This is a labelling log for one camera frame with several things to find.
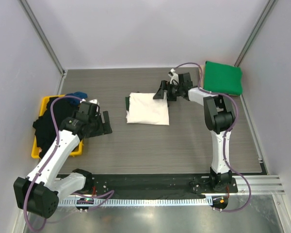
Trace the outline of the white and green raglan t-shirt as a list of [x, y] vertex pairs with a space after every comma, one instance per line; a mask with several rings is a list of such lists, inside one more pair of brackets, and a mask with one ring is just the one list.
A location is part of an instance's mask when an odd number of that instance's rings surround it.
[[155, 93], [130, 93], [125, 98], [128, 124], [169, 125], [167, 96], [153, 99]]

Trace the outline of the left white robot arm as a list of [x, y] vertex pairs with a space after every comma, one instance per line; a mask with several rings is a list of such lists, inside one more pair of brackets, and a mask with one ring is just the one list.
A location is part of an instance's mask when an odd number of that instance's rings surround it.
[[71, 152], [85, 139], [112, 133], [109, 113], [101, 112], [97, 100], [81, 101], [79, 109], [57, 126], [54, 142], [26, 178], [18, 177], [14, 184], [19, 209], [50, 218], [60, 201], [69, 195], [92, 191], [91, 172], [73, 170], [60, 181], [55, 180]]

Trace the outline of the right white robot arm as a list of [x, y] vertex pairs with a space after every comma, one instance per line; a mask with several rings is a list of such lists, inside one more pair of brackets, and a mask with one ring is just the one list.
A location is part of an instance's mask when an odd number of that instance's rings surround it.
[[204, 120], [212, 138], [212, 163], [209, 186], [214, 192], [222, 192], [232, 183], [232, 170], [229, 164], [229, 139], [236, 115], [233, 103], [227, 95], [206, 91], [194, 86], [189, 73], [168, 72], [170, 81], [161, 81], [153, 99], [176, 101], [178, 97], [203, 106]]

